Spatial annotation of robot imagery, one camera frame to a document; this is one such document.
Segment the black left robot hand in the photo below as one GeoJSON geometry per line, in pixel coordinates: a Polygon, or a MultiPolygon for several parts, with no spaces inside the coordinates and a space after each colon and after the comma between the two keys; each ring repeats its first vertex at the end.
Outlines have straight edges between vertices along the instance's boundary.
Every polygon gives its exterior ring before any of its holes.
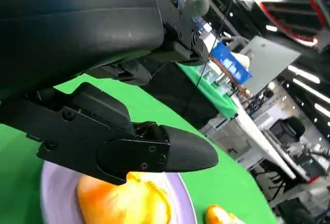
{"type": "Polygon", "coordinates": [[[147,84],[138,59],[199,66],[209,57],[193,18],[209,0],[1,0],[1,123],[38,141],[37,156],[121,185],[131,171],[190,172],[218,163],[205,139],[155,122],[133,123],[126,106],[84,73],[147,84]]]}

